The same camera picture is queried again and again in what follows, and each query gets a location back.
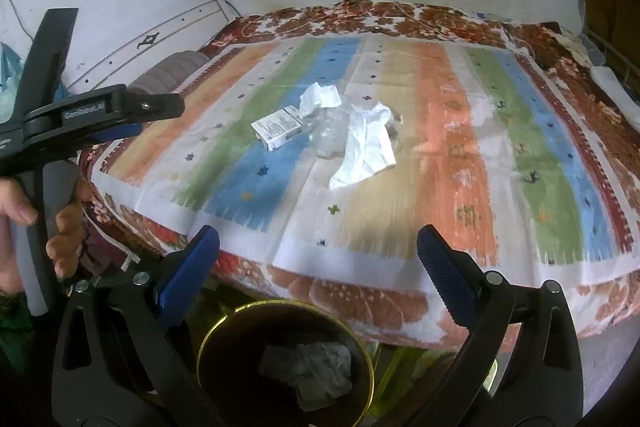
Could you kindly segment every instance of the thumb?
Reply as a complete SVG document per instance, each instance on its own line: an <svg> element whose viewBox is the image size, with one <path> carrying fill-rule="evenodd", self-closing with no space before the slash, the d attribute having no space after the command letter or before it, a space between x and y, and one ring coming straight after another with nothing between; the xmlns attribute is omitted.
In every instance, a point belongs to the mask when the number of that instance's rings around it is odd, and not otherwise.
<svg viewBox="0 0 640 427"><path fill-rule="evenodd" d="M38 213L20 184L12 178L0 178L0 215L28 227L38 219Z"/></svg>

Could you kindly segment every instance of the gray grip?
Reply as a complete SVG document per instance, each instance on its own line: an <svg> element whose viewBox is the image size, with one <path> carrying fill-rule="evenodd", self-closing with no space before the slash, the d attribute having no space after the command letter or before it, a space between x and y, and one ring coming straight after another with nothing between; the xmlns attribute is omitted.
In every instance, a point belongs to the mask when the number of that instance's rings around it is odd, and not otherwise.
<svg viewBox="0 0 640 427"><path fill-rule="evenodd" d="M34 316L49 312L62 297L46 243L58 233L56 214L73 198L78 177L78 166L66 160L16 176L38 211L38 220L30 227L11 223L18 270Z"/></svg>

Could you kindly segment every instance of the bed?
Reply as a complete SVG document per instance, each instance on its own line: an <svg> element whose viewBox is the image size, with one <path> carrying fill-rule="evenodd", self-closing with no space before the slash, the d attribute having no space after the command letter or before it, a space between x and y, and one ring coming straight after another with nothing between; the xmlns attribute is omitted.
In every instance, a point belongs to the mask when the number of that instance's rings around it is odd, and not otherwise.
<svg viewBox="0 0 640 427"><path fill-rule="evenodd" d="M212 225L215 276L250 295L311 302L367 339L458 349L466 330L415 258L432 223L511 283L561 282L580 337L640 310L640 136L557 24L347 0L236 19L190 60L131 86L179 92L183 117L80 156L87 216L127 263ZM252 121L313 82L402 116L395 168L329 190L340 159L306 135L256 142Z"/></svg>

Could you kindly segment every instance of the metal screw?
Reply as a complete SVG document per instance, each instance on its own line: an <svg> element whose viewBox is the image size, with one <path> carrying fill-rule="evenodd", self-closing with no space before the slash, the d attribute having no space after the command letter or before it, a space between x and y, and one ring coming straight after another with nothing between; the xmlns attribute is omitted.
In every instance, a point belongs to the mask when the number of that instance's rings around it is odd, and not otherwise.
<svg viewBox="0 0 640 427"><path fill-rule="evenodd" d="M78 293L86 292L88 289L89 289L89 281L85 279L78 281L76 283L76 286L74 286L74 290L76 290Z"/></svg>
<svg viewBox="0 0 640 427"><path fill-rule="evenodd" d="M137 286L144 286L149 282L149 274L147 272L138 272L133 276L133 284Z"/></svg>
<svg viewBox="0 0 640 427"><path fill-rule="evenodd" d="M484 277L489 284L493 284L494 286L502 284L503 281L502 275L494 271L487 272L486 274L484 274Z"/></svg>
<svg viewBox="0 0 640 427"><path fill-rule="evenodd" d="M545 282L546 289L551 293L558 293L560 291L560 285L556 281Z"/></svg>

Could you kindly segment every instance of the white box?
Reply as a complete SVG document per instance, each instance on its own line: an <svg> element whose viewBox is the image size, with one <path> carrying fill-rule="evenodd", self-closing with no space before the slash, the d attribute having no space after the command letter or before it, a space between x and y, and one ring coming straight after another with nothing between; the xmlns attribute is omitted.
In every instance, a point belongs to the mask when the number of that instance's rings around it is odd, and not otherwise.
<svg viewBox="0 0 640 427"><path fill-rule="evenodd" d="M298 110L287 105L270 115L260 118L251 124L255 136L264 143L268 151L282 147L288 140L302 132L302 124L298 120Z"/></svg>

